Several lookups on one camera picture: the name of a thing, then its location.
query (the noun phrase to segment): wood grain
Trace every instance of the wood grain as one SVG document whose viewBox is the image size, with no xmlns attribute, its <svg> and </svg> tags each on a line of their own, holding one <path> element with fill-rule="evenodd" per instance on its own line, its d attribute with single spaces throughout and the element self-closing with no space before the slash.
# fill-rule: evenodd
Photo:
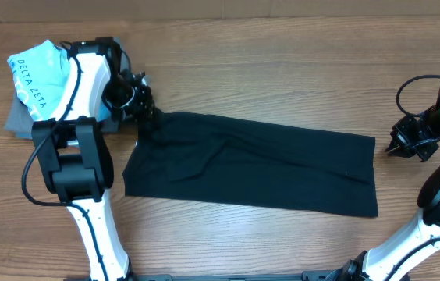
<svg viewBox="0 0 440 281">
<path fill-rule="evenodd" d="M 440 16 L 0 24 L 0 279 L 61 280 L 89 273 L 69 213 L 34 206 L 21 194 L 20 173 L 33 145 L 3 130 L 13 94 L 6 59 L 46 39 L 108 35 L 122 38 L 133 68 L 151 76 L 157 105 L 165 112 L 217 114 L 377 140 L 380 215 L 359 219 L 124 197 L 120 175 L 137 136 L 132 130 L 107 136 L 117 175 L 115 221 L 141 274 L 338 267 L 403 225 L 417 209 L 421 185 L 440 165 L 440 149 L 426 163 L 383 153 L 392 125 L 402 117 L 396 88 L 412 76 L 440 74 Z M 439 85 L 416 83 L 406 89 L 402 103 L 410 111 L 427 108 Z M 37 163 L 28 180 L 35 197 L 55 200 Z M 440 252 L 412 277 L 440 280 Z"/>
</svg>

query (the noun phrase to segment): folded light blue shirt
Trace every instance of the folded light blue shirt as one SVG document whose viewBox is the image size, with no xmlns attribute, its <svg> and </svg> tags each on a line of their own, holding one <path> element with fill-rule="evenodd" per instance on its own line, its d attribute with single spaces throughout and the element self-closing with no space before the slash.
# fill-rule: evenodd
<svg viewBox="0 0 440 281">
<path fill-rule="evenodd" d="M 66 50 L 49 40 L 7 59 L 16 93 L 34 121 L 48 120 L 59 106 L 71 70 Z"/>
</svg>

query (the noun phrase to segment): folded black cloth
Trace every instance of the folded black cloth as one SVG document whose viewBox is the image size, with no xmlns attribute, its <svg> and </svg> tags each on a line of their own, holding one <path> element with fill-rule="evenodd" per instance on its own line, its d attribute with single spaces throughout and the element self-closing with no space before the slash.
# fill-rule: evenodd
<svg viewBox="0 0 440 281">
<path fill-rule="evenodd" d="M 374 138 L 158 112 L 141 124 L 126 195 L 378 216 Z"/>
</svg>

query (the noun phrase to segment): black cloth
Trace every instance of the black cloth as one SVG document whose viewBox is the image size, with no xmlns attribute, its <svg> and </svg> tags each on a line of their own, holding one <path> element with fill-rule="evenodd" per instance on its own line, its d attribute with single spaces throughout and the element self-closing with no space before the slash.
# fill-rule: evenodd
<svg viewBox="0 0 440 281">
<path fill-rule="evenodd" d="M 126 195 L 378 216 L 374 138 L 158 112 L 139 127 Z"/>
</svg>

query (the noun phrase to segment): white arm segment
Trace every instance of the white arm segment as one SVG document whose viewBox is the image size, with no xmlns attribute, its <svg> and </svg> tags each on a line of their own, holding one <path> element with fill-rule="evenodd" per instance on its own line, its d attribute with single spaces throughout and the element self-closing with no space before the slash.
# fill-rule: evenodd
<svg viewBox="0 0 440 281">
<path fill-rule="evenodd" d="M 427 226 L 423 223 L 423 210 L 419 209 L 416 215 L 399 231 L 391 236 L 379 247 L 369 250 L 364 257 L 363 271 L 373 281 L 385 280 L 393 267 L 410 251 L 431 238 L 440 237 L 440 227 Z M 418 251 L 400 267 L 390 279 L 399 281 L 406 273 L 419 265 L 423 260 L 440 250 L 440 242 L 434 246 L 427 246 Z"/>
<path fill-rule="evenodd" d="M 363 271 L 373 281 L 383 281 L 392 268 L 407 253 L 423 242 L 440 237 L 440 227 L 436 225 L 427 226 L 423 222 L 423 211 L 418 210 L 413 219 L 404 227 L 393 234 L 386 242 L 379 247 L 369 250 L 364 257 Z M 406 273 L 427 259 L 430 255 L 440 250 L 440 242 L 434 246 L 427 246 L 407 260 L 391 278 L 391 281 L 400 280 Z"/>
<path fill-rule="evenodd" d="M 118 233 L 112 217 L 111 211 L 111 190 L 105 190 L 100 202 L 93 199 L 74 200 L 73 204 L 82 207 L 88 212 L 90 221 L 94 227 L 97 245 L 104 261 L 105 270 L 110 281 L 126 277 L 130 260 L 128 254 L 123 250 L 119 242 Z M 101 265 L 98 263 L 95 253 L 94 242 L 88 228 L 87 220 L 83 217 L 80 210 L 67 207 L 73 215 L 78 229 L 83 238 L 83 244 L 87 249 L 88 260 L 90 262 L 90 277 L 92 280 L 105 281 Z"/>
</svg>

